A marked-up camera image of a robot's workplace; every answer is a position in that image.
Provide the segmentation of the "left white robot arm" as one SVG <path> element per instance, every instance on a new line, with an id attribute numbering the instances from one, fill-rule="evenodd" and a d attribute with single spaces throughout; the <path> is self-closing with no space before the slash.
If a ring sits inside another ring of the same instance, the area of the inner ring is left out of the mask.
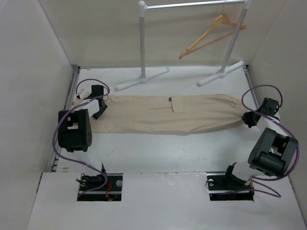
<path id="1" fill-rule="evenodd" d="M 110 94 L 110 88 L 103 82 L 100 85 L 94 85 L 93 89 L 94 91 L 88 96 L 78 96 L 82 100 L 79 105 L 58 112 L 58 124 L 52 137 L 52 148 L 58 157 L 83 165 L 98 173 L 94 177 L 89 177 L 88 180 L 79 181 L 80 185 L 87 187 L 83 193 L 106 189 L 108 178 L 104 166 L 96 168 L 83 160 L 65 157 L 59 153 L 56 144 L 70 153 L 88 151 L 93 140 L 90 117 L 99 118 L 102 115 L 107 108 L 103 98 Z"/>

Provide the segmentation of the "beige trousers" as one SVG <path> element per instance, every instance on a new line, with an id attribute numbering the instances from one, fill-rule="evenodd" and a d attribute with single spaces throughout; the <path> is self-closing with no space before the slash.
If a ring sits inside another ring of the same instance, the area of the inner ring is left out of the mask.
<path id="1" fill-rule="evenodd" d="M 224 94 L 111 96 L 91 128 L 105 134 L 199 134 L 240 125 L 246 111 L 240 99 Z"/>

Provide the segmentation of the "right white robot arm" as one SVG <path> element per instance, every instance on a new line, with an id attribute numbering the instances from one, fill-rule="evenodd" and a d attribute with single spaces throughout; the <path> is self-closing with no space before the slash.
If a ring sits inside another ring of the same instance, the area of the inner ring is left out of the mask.
<path id="1" fill-rule="evenodd" d="M 244 197 L 251 200 L 255 184 L 284 178 L 291 161 L 299 155 L 297 139 L 277 118 L 281 103 L 264 98 L 256 111 L 244 113 L 242 120 L 248 127 L 263 125 L 263 132 L 246 161 L 229 165 L 223 174 L 207 174 L 206 187 L 211 197 L 232 200 Z"/>

